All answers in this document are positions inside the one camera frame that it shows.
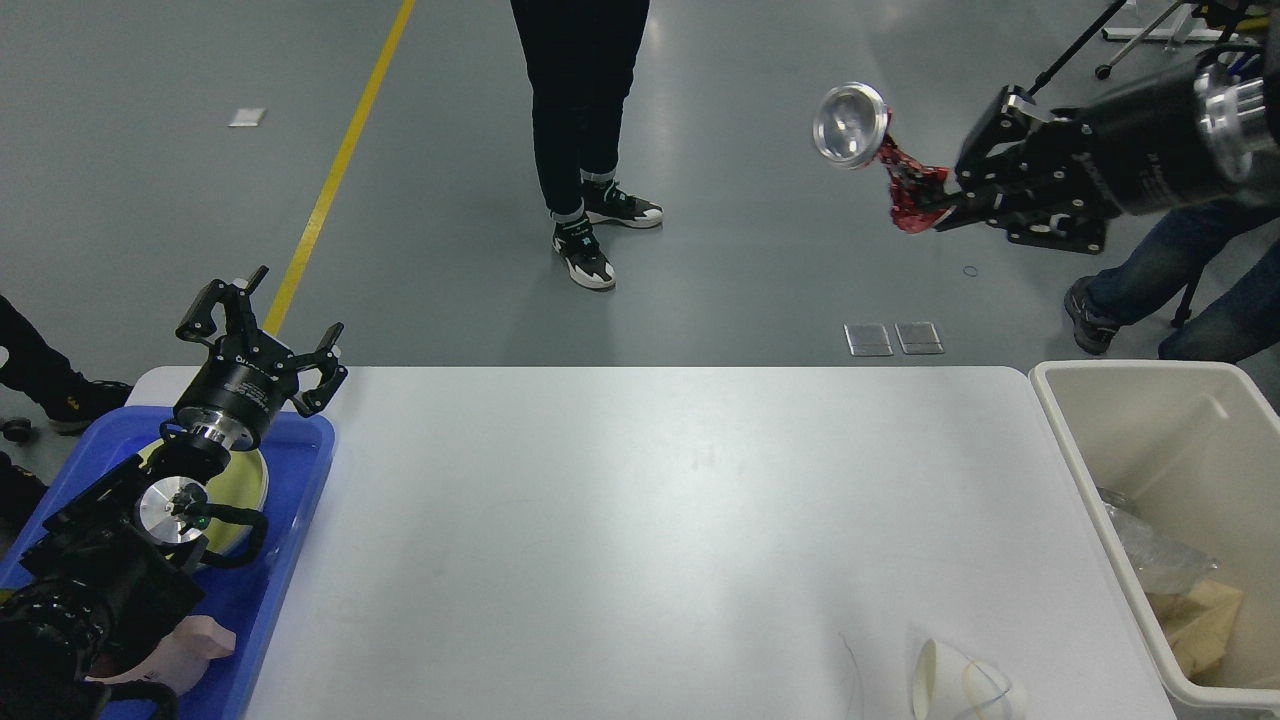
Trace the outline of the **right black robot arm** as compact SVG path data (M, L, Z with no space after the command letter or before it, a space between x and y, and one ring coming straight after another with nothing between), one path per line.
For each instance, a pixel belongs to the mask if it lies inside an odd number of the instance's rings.
M991 225L1011 243L1097 254L1110 220L1235 196L1277 151L1277 9L1261 44L1224 42L1074 108L1002 88L925 202L940 232Z

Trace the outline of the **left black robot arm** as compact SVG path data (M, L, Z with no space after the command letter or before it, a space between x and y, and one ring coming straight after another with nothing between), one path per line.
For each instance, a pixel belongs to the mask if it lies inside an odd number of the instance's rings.
M93 423L3 560L5 719L239 719L334 455L348 372L256 320L268 274L210 281L172 409Z

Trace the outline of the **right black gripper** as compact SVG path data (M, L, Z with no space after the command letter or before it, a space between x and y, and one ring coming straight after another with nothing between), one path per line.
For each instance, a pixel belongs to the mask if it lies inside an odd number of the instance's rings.
M1201 56L1124 85L1079 111L997 94L954 165L942 231L983 224L1010 243L1097 255L1112 213L1144 215L1235 199L1277 206L1277 63L1233 74Z

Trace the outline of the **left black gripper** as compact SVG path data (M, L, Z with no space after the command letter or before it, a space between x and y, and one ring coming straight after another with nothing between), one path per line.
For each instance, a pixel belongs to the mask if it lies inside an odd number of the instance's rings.
M291 355L291 373L265 372L246 361L268 361L271 345L257 324L251 297L268 274L257 270L242 284L210 281L175 329L175 337L198 343L209 356L180 395L173 419L188 434L228 451L257 448L283 405L291 398L301 416L324 411L348 377L338 340L346 324L330 325L317 347ZM315 387L298 391L297 375L317 370Z

